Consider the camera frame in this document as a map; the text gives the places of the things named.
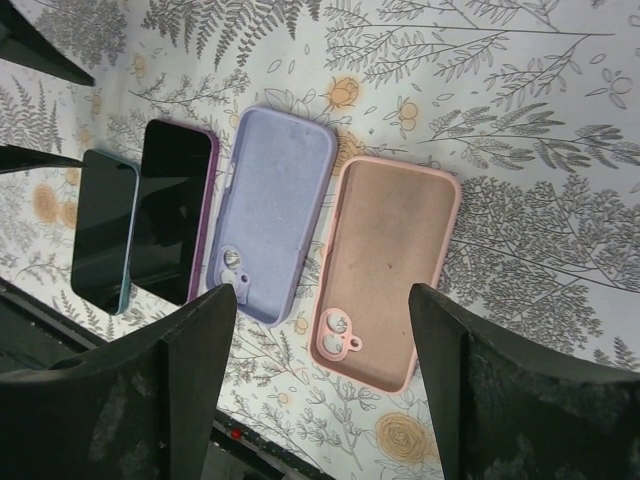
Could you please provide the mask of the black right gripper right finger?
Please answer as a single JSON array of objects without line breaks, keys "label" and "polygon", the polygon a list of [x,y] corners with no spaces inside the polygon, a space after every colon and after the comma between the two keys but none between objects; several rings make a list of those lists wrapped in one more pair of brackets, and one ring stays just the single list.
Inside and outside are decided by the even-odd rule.
[{"label": "black right gripper right finger", "polygon": [[409,309],[445,478],[638,478],[638,373],[539,345],[425,284]]}]

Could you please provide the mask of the lilac phone case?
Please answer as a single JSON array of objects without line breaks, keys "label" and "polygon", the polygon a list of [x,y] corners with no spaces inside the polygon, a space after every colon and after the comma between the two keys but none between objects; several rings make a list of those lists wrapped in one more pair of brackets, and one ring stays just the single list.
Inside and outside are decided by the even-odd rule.
[{"label": "lilac phone case", "polygon": [[240,116],[206,286],[233,286],[238,309],[274,327],[291,311],[337,154],[328,128],[254,106]]}]

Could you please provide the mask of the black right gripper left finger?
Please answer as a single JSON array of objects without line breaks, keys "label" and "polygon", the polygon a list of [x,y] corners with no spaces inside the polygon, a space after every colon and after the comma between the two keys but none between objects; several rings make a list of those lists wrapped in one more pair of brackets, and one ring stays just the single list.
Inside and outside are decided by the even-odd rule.
[{"label": "black right gripper left finger", "polygon": [[5,479],[197,479],[236,318],[219,286],[163,319],[1,377]]}]

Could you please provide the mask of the black phone teal edge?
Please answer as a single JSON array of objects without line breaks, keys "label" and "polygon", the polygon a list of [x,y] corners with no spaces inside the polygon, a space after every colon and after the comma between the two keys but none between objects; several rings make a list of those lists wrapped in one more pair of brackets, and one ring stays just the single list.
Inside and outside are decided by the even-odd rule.
[{"label": "black phone teal edge", "polygon": [[71,265],[74,293],[109,315],[128,302],[137,165],[99,150],[83,156]]}]

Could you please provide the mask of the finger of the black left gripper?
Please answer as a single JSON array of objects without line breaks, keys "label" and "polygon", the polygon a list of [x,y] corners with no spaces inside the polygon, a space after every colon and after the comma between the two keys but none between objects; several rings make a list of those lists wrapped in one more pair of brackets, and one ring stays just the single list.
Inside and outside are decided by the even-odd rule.
[{"label": "finger of the black left gripper", "polygon": [[1,0],[1,59],[82,86],[94,78],[67,59],[14,7]]},{"label": "finger of the black left gripper", "polygon": [[84,163],[79,160],[13,145],[2,145],[0,154],[0,172],[2,174],[36,168],[84,167]]}]

